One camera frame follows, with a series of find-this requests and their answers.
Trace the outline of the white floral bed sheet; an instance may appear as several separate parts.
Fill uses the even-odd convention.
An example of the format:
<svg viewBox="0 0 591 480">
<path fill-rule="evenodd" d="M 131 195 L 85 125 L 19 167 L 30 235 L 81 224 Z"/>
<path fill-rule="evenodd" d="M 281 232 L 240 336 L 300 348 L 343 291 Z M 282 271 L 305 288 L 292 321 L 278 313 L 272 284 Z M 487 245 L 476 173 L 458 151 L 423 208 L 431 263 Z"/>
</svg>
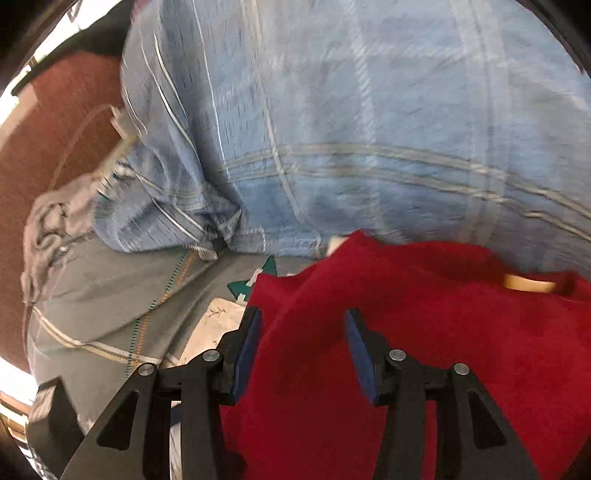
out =
<svg viewBox="0 0 591 480">
<path fill-rule="evenodd" d="M 215 349 L 221 337 L 238 329 L 245 305 L 222 298 L 214 298 L 191 332 L 179 362 L 187 364 L 206 350 Z"/>
</svg>

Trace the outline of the grey striped blanket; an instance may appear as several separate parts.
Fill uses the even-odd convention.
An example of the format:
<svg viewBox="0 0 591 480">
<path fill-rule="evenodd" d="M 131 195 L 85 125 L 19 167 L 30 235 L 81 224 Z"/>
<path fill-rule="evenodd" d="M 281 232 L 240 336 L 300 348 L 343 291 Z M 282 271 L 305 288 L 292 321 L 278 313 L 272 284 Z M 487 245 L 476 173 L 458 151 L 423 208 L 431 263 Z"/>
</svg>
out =
<svg viewBox="0 0 591 480">
<path fill-rule="evenodd" d="M 245 305 L 259 274 L 294 275 L 301 258 L 190 249 L 121 253 L 91 229 L 97 182 L 84 175 L 41 195 L 25 225 L 27 357 L 38 383 L 61 378 L 88 430 L 141 364 L 180 365 L 214 298 Z"/>
</svg>

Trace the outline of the black object at edge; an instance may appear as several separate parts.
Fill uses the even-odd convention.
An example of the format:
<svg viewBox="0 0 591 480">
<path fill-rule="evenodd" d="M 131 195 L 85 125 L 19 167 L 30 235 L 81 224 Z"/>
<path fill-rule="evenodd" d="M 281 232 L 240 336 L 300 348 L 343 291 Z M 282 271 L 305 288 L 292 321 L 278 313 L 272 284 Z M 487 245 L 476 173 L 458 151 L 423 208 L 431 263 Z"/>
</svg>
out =
<svg viewBox="0 0 591 480">
<path fill-rule="evenodd" d="M 59 479 L 84 439 L 61 378 L 41 384 L 29 412 L 28 445 L 44 474 Z"/>
</svg>

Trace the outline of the red small sweater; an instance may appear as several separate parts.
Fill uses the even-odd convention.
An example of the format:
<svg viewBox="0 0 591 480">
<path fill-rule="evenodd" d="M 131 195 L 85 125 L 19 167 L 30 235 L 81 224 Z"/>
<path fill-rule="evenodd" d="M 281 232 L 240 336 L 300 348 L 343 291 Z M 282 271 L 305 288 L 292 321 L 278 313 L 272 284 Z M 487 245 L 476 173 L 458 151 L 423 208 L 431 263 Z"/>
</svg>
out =
<svg viewBox="0 0 591 480">
<path fill-rule="evenodd" d="M 260 276 L 256 362 L 245 395 L 222 412 L 230 477 L 372 477 L 386 414 L 363 395 L 346 344 L 356 308 L 420 362 L 467 364 L 540 475 L 559 478 L 590 435 L 590 284 L 551 273 L 551 293 L 526 293 L 505 286 L 508 271 L 481 247 L 356 233 L 300 274 Z"/>
</svg>

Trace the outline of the blue plaid quilt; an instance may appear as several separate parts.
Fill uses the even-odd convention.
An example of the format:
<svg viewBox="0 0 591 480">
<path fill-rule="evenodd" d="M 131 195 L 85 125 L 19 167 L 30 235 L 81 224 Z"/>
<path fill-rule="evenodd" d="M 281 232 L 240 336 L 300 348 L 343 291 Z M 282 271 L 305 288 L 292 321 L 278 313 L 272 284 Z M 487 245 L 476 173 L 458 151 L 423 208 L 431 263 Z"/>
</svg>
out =
<svg viewBox="0 0 591 480">
<path fill-rule="evenodd" d="M 321 257 L 362 230 L 590 272 L 590 80 L 515 1 L 150 1 L 121 86 L 115 250 Z"/>
</svg>

